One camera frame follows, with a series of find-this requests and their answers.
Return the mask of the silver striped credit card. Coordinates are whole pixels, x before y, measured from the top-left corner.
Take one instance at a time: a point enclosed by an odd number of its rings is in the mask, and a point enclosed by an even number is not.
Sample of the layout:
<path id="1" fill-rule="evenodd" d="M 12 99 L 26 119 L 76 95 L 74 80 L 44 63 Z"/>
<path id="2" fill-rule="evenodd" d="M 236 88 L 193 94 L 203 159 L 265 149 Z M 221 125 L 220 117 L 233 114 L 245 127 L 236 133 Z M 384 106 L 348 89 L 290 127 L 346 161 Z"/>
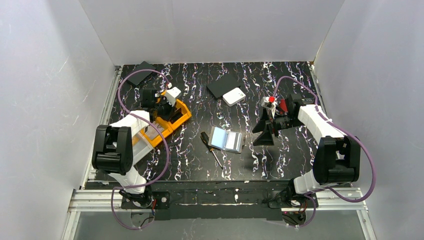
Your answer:
<path id="1" fill-rule="evenodd" d="M 243 135 L 240 132 L 229 131 L 224 148 L 227 151 L 240 152 L 242 148 Z"/>

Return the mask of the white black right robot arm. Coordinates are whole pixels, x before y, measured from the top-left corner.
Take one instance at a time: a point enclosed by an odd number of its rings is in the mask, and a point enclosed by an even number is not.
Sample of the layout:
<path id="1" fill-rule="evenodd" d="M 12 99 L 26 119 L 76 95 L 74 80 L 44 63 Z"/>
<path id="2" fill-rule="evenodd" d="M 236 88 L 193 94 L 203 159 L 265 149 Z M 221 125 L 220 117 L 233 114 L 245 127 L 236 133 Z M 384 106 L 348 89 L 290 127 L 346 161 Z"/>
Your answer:
<path id="1" fill-rule="evenodd" d="M 261 115 L 253 133 L 254 146 L 273 146 L 281 130 L 305 126 L 318 144 L 312 169 L 290 180 L 289 197 L 312 193 L 359 178 L 361 148 L 351 137 L 331 125 L 331 120 L 311 98 L 297 93 L 278 102 L 273 96 L 260 100 Z"/>

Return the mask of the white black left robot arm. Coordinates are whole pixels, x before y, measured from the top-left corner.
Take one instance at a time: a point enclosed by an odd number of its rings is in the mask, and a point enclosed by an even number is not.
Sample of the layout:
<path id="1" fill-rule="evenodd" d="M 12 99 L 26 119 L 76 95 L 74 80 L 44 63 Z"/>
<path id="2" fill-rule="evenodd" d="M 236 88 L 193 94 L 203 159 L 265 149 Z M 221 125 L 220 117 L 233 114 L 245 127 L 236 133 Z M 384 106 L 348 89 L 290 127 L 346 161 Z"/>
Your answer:
<path id="1" fill-rule="evenodd" d="M 142 195 L 148 181 L 135 169 L 164 138 L 173 132 L 169 121 L 176 114 L 181 91 L 177 87 L 159 94 L 143 91 L 143 109 L 132 110 L 121 120 L 99 125 L 95 131 L 92 166 L 114 178 L 124 193 Z"/>

